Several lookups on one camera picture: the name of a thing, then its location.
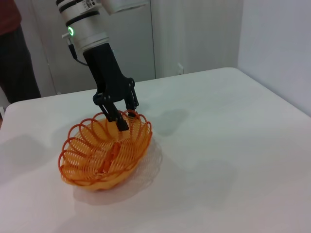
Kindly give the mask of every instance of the dark pants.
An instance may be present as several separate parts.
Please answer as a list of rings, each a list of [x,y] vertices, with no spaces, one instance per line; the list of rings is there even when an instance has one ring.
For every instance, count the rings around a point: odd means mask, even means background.
[[[0,35],[0,86],[10,103],[41,97],[21,26]]]

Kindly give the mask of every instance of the green status light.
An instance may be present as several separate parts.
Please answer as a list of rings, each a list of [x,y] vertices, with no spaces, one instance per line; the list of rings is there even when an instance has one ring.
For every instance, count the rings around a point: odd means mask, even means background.
[[[71,36],[73,36],[74,31],[73,31],[72,27],[68,27],[68,32],[69,32],[69,34],[70,34]]]

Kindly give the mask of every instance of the orange wire basket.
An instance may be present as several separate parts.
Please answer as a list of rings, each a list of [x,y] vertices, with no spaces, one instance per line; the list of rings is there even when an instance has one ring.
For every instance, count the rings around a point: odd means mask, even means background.
[[[135,170],[150,144],[151,123],[132,110],[120,113],[129,126],[127,131],[119,132],[116,123],[105,118],[97,120],[103,113],[69,130],[58,159],[64,182],[88,190],[110,189]]]

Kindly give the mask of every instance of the person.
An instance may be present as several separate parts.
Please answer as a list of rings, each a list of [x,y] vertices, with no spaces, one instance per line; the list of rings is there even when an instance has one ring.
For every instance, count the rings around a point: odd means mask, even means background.
[[[10,103],[40,98],[14,0],[0,0],[0,86]]]

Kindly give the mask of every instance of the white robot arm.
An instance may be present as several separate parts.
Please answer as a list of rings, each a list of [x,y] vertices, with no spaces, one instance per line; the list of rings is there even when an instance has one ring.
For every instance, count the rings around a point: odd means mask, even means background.
[[[57,0],[68,33],[63,38],[69,40],[69,49],[77,60],[76,51],[83,56],[97,84],[97,93],[93,101],[100,107],[106,118],[115,121],[120,131],[128,130],[114,103],[125,100],[126,108],[135,110],[138,100],[135,94],[135,82],[124,77],[108,43],[99,8],[104,7],[111,15],[142,7],[148,0]]]

